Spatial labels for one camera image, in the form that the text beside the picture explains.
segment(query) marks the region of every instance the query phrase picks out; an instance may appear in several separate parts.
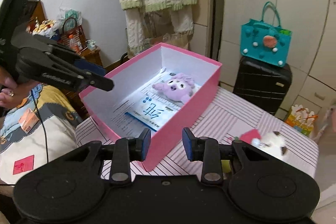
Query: teal felt bag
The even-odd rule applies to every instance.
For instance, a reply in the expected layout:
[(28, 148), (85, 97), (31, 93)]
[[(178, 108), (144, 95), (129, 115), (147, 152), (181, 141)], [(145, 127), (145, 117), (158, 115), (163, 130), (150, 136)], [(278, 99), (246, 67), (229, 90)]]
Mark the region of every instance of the teal felt bag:
[[(274, 11), (278, 27), (264, 22), (264, 14), (268, 7)], [(286, 64), (291, 35), (291, 31), (281, 27), (279, 13), (275, 5), (268, 1), (262, 9), (260, 21), (250, 19), (250, 22), (241, 26), (241, 55), (283, 67)]]

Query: pink box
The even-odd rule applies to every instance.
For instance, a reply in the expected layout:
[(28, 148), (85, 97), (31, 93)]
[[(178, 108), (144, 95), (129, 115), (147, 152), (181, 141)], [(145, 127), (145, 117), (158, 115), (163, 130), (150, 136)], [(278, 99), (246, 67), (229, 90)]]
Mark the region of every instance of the pink box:
[(122, 136), (118, 128), (120, 117), (117, 121), (110, 118), (114, 106), (123, 99), (127, 102), (128, 96), (158, 75), (162, 68), (193, 77), (200, 86), (199, 90), (164, 126), (154, 135), (152, 133), (147, 158), (139, 162), (146, 171), (151, 171), (181, 140), (182, 129), (191, 127), (212, 102), (217, 92), (221, 65), (194, 52), (160, 43), (108, 73), (105, 77), (114, 81), (113, 90), (106, 92), (90, 86), (80, 93), (80, 97), (100, 130), (116, 141)]

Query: person's hand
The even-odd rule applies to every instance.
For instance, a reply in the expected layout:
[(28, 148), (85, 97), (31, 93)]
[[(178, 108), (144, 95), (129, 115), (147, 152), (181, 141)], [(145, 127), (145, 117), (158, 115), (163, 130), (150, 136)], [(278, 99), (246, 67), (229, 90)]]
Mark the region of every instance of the person's hand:
[(30, 80), (18, 85), (10, 74), (4, 68), (0, 67), (0, 84), (7, 87), (0, 92), (0, 106), (12, 109), (21, 104), (22, 100), (29, 95), (29, 92), (38, 82)]

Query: wooden nightstand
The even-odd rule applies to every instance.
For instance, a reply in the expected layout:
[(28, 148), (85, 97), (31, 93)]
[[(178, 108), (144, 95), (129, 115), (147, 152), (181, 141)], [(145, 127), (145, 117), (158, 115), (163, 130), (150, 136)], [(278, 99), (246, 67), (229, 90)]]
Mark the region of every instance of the wooden nightstand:
[[(87, 61), (89, 61), (91, 63), (95, 63), (97, 65), (102, 66), (102, 62), (101, 62), (101, 59), (100, 59), (100, 56), (99, 56), (99, 52), (100, 52), (99, 47), (97, 47), (93, 51), (91, 51), (87, 48), (87, 49), (83, 50), (83, 52), (81, 52), (80, 56), (84, 57)], [(73, 106), (73, 108), (77, 111), (77, 113), (79, 114), (79, 116), (82, 119), (86, 119), (90, 116), (77, 92), (68, 91), (68, 90), (61, 90), (61, 91), (68, 98), (70, 104)]]

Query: screw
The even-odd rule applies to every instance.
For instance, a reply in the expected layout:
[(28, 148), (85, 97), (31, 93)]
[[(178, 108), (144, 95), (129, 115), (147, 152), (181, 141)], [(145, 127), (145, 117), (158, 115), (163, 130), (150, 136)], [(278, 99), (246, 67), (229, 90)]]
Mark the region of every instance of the screw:
[(217, 181), (221, 179), (221, 175), (217, 174), (217, 173), (206, 173), (204, 175), (204, 178), (207, 181)]
[(128, 179), (128, 175), (126, 173), (115, 173), (111, 177), (114, 181), (125, 181)]

